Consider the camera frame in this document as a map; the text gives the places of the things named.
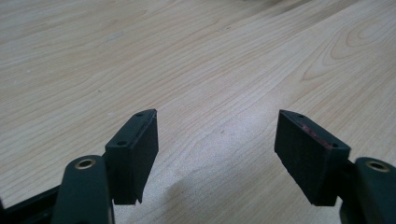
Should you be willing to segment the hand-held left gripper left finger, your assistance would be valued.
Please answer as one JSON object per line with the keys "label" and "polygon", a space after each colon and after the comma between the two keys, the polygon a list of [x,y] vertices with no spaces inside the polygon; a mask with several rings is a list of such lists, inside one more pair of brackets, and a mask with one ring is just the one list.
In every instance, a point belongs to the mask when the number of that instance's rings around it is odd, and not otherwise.
{"label": "hand-held left gripper left finger", "polygon": [[142,203],[158,152],[157,110],[134,114],[106,144],[104,158],[114,204]]}

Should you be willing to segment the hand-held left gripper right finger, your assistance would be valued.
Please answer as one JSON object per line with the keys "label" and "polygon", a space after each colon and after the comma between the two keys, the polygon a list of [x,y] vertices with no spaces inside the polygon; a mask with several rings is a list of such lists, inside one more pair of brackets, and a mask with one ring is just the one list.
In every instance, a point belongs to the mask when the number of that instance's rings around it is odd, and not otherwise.
{"label": "hand-held left gripper right finger", "polygon": [[275,153],[309,202],[335,205],[335,173],[347,164],[351,148],[302,114],[281,109]]}

